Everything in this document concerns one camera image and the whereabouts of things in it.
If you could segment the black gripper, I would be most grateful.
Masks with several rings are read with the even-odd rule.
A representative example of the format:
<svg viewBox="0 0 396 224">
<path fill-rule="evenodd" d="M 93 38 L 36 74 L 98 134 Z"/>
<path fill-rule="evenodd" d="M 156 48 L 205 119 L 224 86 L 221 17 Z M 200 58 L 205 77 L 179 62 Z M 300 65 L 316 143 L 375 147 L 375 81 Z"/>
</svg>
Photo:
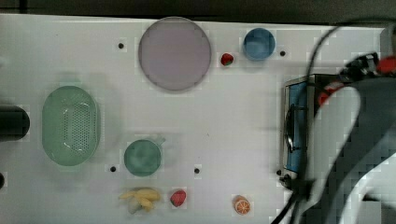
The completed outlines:
<svg viewBox="0 0 396 224">
<path fill-rule="evenodd" d="M 379 58 L 376 52 L 364 54 L 345 65 L 339 73 L 342 82 L 357 82 L 367 78 L 377 77 L 376 67 Z"/>
</svg>

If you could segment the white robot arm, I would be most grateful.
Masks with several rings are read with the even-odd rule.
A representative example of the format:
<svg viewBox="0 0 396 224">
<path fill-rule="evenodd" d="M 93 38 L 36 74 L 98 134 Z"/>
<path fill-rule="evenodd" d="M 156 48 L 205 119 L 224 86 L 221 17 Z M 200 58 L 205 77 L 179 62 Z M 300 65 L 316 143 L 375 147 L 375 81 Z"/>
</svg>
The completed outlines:
<svg viewBox="0 0 396 224">
<path fill-rule="evenodd" d="M 320 99 L 307 167 L 290 224 L 354 224 L 379 189 L 375 172 L 395 159 L 395 57 L 362 56 Z"/>
</svg>

